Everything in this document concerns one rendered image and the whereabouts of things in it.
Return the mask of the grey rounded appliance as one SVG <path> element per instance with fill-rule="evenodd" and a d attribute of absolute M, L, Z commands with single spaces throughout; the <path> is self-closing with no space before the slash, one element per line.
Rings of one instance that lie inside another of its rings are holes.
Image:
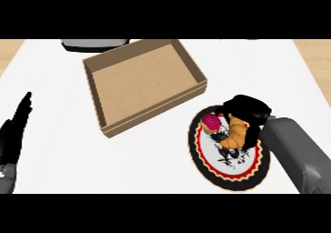
<path fill-rule="evenodd" d="M 61 44 L 70 52 L 103 53 L 129 44 L 128 39 L 63 39 Z"/>

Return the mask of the brown cardboard box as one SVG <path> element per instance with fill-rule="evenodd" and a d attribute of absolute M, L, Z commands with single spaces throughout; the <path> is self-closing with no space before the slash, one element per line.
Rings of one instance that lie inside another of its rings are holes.
<path fill-rule="evenodd" d="M 144 39 L 84 60 L 103 134 L 115 137 L 202 95 L 203 70 L 176 39 Z"/>

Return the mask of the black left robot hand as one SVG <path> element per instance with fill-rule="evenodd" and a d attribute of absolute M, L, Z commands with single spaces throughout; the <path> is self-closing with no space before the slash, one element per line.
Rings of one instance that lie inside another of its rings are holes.
<path fill-rule="evenodd" d="M 32 93 L 28 93 L 19 105 L 14 118 L 0 127 L 0 167 L 17 164 L 23 149 L 23 133 L 32 113 Z"/>

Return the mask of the golden brown croissant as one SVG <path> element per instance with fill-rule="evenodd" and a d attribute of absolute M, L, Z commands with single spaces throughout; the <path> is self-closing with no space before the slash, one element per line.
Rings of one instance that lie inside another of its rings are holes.
<path fill-rule="evenodd" d="M 222 123 L 221 132 L 228 135 L 219 143 L 228 149 L 241 149 L 246 145 L 249 126 L 247 123 L 235 116 L 230 116 L 230 119 L 231 121 L 227 121 L 224 115 L 219 115 Z"/>

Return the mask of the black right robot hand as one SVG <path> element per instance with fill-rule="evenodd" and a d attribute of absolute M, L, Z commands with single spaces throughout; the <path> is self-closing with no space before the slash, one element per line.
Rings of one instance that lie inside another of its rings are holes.
<path fill-rule="evenodd" d="M 260 126 L 271 117 L 272 109 L 268 104 L 252 96 L 237 95 L 232 100 L 227 101 L 216 109 L 216 116 L 224 115 L 227 121 L 230 116 L 240 118 L 249 126 L 246 145 L 243 150 L 256 147 L 260 134 Z"/>

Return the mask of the black red patterned plate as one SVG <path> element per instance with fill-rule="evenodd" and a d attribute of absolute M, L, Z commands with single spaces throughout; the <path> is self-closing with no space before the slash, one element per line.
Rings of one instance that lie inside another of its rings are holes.
<path fill-rule="evenodd" d="M 216 112 L 218 106 L 207 107 L 194 117 L 188 130 L 188 148 L 194 164 L 210 182 L 231 191 L 256 188 L 266 178 L 271 165 L 271 150 L 262 140 L 249 150 L 225 150 L 206 133 L 202 119 Z"/>

